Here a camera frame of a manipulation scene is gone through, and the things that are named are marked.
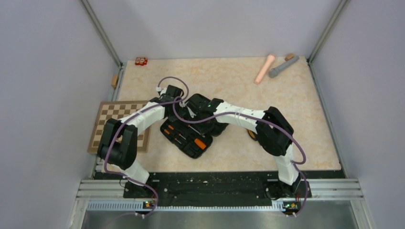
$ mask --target black tool case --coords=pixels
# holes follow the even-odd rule
[[[162,134],[182,152],[191,158],[199,158],[213,142],[211,135],[201,135],[192,129],[192,125],[180,120],[167,119],[160,126]]]

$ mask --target beige table surface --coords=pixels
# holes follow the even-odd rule
[[[301,169],[340,169],[305,57],[300,57],[278,77],[265,76],[256,85],[253,81],[264,61],[265,57],[148,60],[145,66],[128,61],[119,100],[150,100],[157,97],[155,88],[162,77],[176,76],[187,83],[190,95],[200,93],[209,99],[216,97],[255,110],[274,106],[292,125],[293,136],[307,155],[306,164],[299,166]],[[277,57],[271,68],[283,62],[283,57]],[[168,84],[185,89],[171,79],[161,87]],[[162,123],[151,126],[148,152],[137,155],[149,172],[277,170],[273,157],[241,127],[229,125],[213,138],[211,147],[200,158],[192,159],[163,136],[159,131]],[[297,161],[302,160],[296,147],[294,155]]]

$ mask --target chessboard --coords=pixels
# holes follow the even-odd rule
[[[101,102],[98,109],[96,121],[94,123],[93,133],[87,151],[96,153],[103,134],[104,124],[110,118],[120,119],[126,117],[144,107],[148,101],[116,101]],[[150,127],[140,133],[138,136],[137,153],[146,153],[148,149]]]

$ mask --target gray wall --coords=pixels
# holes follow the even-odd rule
[[[78,0],[0,1],[0,228],[67,226],[115,70]]]
[[[339,0],[90,0],[121,60],[309,56]]]
[[[351,1],[314,66],[377,228],[403,228],[405,2]]]

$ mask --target robotic arm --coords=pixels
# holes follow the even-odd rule
[[[121,129],[118,134],[118,136],[122,136],[121,143],[114,143],[108,162],[128,177],[146,183],[149,173],[136,160],[137,136],[156,121],[166,117],[169,120],[177,119],[178,117],[173,110],[173,104],[166,104],[166,102],[172,102],[177,96],[181,96],[182,94],[183,91],[180,88],[169,85],[160,92],[159,98],[153,98],[139,111],[120,120],[109,119],[104,127],[97,155],[105,159],[113,136],[122,125],[122,122],[136,116]],[[291,163],[291,160],[294,159],[291,140],[277,129],[263,122],[248,118],[249,116],[255,119],[270,121],[292,135],[294,132],[293,128],[278,109],[270,107],[265,111],[250,110],[231,105],[221,99],[209,101],[199,94],[193,95],[183,106],[180,106],[178,103],[174,106],[175,110],[179,112],[179,116],[189,121],[192,121],[197,116],[198,119],[215,116],[215,119],[195,125],[201,134],[212,131],[214,125],[222,126],[221,131],[217,135],[222,132],[227,124],[234,124],[251,130],[256,134],[257,140],[264,150],[275,157],[279,180],[288,186],[296,186],[299,183],[300,177],[298,171]]]

